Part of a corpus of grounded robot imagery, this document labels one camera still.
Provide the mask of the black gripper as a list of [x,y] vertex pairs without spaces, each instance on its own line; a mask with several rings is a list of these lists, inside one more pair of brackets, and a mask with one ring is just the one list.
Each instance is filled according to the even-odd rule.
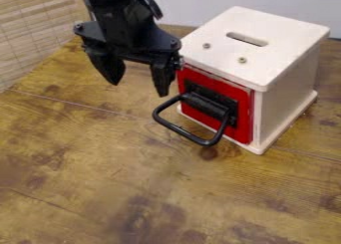
[[116,86],[125,72],[121,59],[151,64],[153,85],[165,97],[183,57],[179,39],[155,22],[163,17],[156,1],[84,0],[84,4],[93,20],[78,23],[73,32],[84,41],[93,67]]

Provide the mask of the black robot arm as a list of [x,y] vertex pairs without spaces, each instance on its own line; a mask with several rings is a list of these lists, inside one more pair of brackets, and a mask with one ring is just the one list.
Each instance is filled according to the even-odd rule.
[[117,85],[124,61],[145,64],[160,97],[169,93],[175,72],[181,67],[180,40],[155,20],[163,17],[155,0],[84,0],[93,20],[74,25],[82,49],[104,79]]

